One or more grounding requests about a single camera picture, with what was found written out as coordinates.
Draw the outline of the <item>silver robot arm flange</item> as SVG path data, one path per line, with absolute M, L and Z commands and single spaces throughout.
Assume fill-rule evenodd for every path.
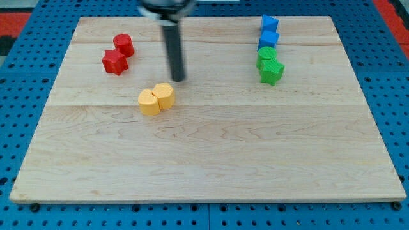
M 174 26 L 190 15 L 196 7 L 196 0 L 140 0 L 138 10 L 162 26 Z

